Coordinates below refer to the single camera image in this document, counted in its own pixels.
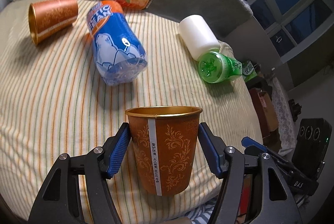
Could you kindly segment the blue plastic bottle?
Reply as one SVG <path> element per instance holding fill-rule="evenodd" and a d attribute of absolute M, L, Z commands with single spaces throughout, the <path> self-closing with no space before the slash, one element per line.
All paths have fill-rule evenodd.
<path fill-rule="evenodd" d="M 97 2 L 88 11 L 86 21 L 92 37 L 93 59 L 106 85 L 130 83 L 146 69 L 146 51 L 118 2 Z"/>

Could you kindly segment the striped blue white trousers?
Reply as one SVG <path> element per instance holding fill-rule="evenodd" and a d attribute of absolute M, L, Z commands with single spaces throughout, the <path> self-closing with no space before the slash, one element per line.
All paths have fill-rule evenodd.
<path fill-rule="evenodd" d="M 188 211 L 184 216 L 188 217 L 191 223 L 207 224 L 217 203 L 217 197 L 208 200 L 200 206 Z"/>

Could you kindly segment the green paper shopping bag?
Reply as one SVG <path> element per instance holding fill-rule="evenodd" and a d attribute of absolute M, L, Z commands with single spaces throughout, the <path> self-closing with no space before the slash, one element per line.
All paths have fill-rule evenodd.
<path fill-rule="evenodd" d="M 247 83 L 248 81 L 256 78 L 261 71 L 261 65 L 251 60 L 242 62 L 242 77 Z"/>

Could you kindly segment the white plastic jar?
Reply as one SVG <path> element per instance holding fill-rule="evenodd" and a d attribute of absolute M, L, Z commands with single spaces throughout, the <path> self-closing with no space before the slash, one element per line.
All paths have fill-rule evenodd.
<path fill-rule="evenodd" d="M 207 52 L 220 51 L 220 43 L 200 15 L 184 18 L 178 24 L 178 32 L 195 61 Z"/>

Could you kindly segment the orange patterned paper cup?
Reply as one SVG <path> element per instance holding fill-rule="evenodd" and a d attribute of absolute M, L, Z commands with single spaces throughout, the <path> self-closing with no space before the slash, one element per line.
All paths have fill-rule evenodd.
<path fill-rule="evenodd" d="M 137 171 L 146 191 L 174 196 L 188 187 L 202 111 L 193 106 L 126 110 Z"/>

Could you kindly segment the green tea bottle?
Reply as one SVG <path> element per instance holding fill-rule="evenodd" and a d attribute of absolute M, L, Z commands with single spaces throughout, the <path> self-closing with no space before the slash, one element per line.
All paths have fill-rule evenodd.
<path fill-rule="evenodd" d="M 233 81 L 242 76 L 242 64 L 234 58 L 210 51 L 199 58 L 198 72 L 206 83 Z"/>

